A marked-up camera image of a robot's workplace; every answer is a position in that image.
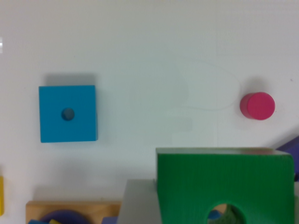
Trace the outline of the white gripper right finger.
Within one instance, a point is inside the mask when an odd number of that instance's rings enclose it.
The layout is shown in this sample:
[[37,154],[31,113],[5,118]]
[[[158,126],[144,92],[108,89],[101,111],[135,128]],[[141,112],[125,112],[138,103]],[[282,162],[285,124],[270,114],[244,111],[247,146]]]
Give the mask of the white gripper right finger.
[[294,182],[294,224],[299,224],[299,182]]

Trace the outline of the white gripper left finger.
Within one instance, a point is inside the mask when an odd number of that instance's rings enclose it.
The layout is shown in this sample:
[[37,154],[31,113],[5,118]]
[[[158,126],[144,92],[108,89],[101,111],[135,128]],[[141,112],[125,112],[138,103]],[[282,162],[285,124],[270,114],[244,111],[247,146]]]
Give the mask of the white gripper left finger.
[[163,224],[153,179],[127,181],[117,224]]

